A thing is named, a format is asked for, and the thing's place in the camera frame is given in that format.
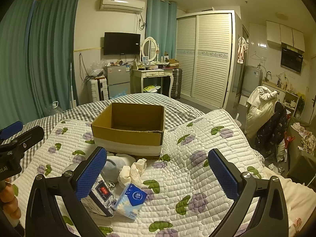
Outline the person's left hand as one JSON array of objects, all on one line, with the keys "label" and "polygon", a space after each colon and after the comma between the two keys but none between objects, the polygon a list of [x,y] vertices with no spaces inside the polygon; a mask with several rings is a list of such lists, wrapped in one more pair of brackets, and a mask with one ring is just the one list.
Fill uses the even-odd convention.
[{"label": "person's left hand", "polygon": [[5,180],[6,187],[1,191],[1,201],[3,202],[3,209],[10,215],[12,219],[20,219],[21,210],[18,207],[18,200],[14,195],[12,185],[9,183],[9,179]]}]

